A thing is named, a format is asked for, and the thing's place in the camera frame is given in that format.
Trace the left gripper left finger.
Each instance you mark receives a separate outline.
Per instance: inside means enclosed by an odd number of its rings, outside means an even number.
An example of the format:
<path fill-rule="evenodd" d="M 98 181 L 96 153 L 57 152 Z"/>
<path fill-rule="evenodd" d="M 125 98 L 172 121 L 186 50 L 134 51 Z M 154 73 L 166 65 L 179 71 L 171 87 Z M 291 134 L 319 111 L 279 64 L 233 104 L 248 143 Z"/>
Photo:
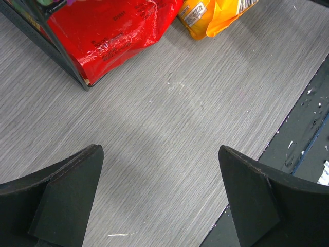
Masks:
<path fill-rule="evenodd" d="M 1 184 L 1 246 L 82 246 L 103 160 L 93 144 Z"/>

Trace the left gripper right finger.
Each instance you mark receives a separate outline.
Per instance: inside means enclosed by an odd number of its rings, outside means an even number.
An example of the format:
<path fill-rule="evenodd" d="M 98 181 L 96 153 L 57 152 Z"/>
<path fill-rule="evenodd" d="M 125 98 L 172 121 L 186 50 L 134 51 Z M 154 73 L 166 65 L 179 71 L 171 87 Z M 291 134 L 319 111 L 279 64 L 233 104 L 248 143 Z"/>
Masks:
<path fill-rule="evenodd" d="M 240 246 L 328 246 L 328 187 L 222 145 L 221 174 Z"/>

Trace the red fruit candy bag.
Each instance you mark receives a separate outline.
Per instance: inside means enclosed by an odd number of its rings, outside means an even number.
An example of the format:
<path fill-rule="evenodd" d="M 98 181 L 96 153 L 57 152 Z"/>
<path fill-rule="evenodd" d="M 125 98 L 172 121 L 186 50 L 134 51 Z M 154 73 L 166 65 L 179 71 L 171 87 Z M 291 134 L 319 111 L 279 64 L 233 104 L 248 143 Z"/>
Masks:
<path fill-rule="evenodd" d="M 48 20 L 87 79 L 98 77 L 156 44 L 183 2 L 77 1 Z"/>

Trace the orange candy bag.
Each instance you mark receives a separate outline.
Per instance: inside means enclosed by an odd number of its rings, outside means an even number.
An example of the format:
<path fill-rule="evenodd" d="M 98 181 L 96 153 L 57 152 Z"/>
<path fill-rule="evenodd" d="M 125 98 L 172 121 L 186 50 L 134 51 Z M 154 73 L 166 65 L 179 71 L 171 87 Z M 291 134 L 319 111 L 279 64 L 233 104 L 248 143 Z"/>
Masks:
<path fill-rule="evenodd" d="M 195 40 L 213 38 L 229 27 L 258 0 L 187 0 L 178 18 Z"/>

